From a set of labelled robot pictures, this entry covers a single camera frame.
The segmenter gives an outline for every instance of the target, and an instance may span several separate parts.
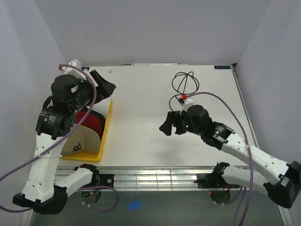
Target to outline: baseball cap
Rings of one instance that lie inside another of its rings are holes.
[[[86,152],[90,154],[98,154],[100,148],[100,137],[93,129],[80,125],[67,138],[63,146],[61,155],[63,157],[75,154],[77,152]]]

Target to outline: red connector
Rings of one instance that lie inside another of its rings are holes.
[[[60,71],[63,71],[63,70],[62,70],[62,65],[61,65],[61,64],[58,65],[58,69],[59,69]]]

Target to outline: black cable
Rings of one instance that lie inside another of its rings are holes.
[[[175,79],[178,78],[179,76],[183,76],[183,79],[182,79],[182,81],[180,82],[178,88],[176,89],[176,88],[174,87],[174,81],[175,81]],[[196,85],[196,90],[193,91],[192,93],[185,93],[188,78],[191,78],[191,79],[194,81],[195,85]],[[183,83],[184,80],[185,80],[185,84],[184,84],[183,92],[181,92],[181,91],[179,91],[179,89],[181,88],[181,85],[182,85],[182,83]],[[176,99],[179,101],[179,99],[177,98],[177,96],[191,95],[191,94],[196,93],[196,92],[198,91],[198,89],[199,89],[199,81],[194,77],[194,73],[193,73],[193,72],[188,72],[188,73],[186,73],[186,72],[178,72],[177,74],[175,74],[173,80],[171,81],[171,86],[172,86],[173,89],[178,93],[178,94],[176,94],[176,95],[173,95],[173,96],[169,99],[169,102],[168,102],[168,105],[169,105],[170,110],[174,111],[174,110],[171,108],[171,105],[170,105],[171,100],[172,100],[173,98],[176,98]]]
[[[46,109],[48,107],[48,105],[50,104],[51,102],[51,99],[52,99],[52,95],[47,97],[47,99],[44,101],[43,103],[43,108],[42,109]]]

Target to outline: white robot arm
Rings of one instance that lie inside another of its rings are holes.
[[[255,146],[247,146],[244,139],[230,127],[212,121],[208,111],[200,105],[193,105],[191,98],[180,100],[182,109],[169,112],[167,119],[160,126],[160,130],[167,136],[172,133],[172,126],[176,127],[176,134],[194,133],[208,145],[231,154],[244,163],[249,164],[247,149],[251,149],[254,177],[253,188],[268,195],[276,204],[290,208],[301,189],[301,164],[294,161],[288,164],[279,160]],[[239,185],[249,187],[250,170],[239,169],[228,163],[220,162],[213,172],[198,179],[199,187],[221,187]]]
[[[78,66],[77,60],[69,63]],[[90,72],[96,86],[96,103],[108,98],[116,86],[103,79],[95,70]],[[36,131],[36,149],[32,168],[21,193],[13,203],[33,208],[40,214],[57,214],[64,208],[68,197],[82,186],[97,186],[97,167],[83,164],[66,178],[55,181],[55,173],[66,139],[48,153],[41,155],[70,132],[76,121],[76,113],[92,103],[93,87],[84,76],[74,69],[65,68],[65,74],[56,77],[51,85],[52,96],[45,101],[39,115]]]

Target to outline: white wall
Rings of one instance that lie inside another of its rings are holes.
[[[238,77],[263,150],[301,162],[301,1],[273,0],[238,62]],[[301,194],[290,210],[301,225]]]
[[[66,60],[237,62],[271,0],[35,0]]]
[[[33,0],[0,0],[0,174],[32,158],[35,125],[50,85],[64,63]],[[0,183],[0,203],[12,209],[29,167]],[[1,225],[17,225],[20,214],[0,210]]]

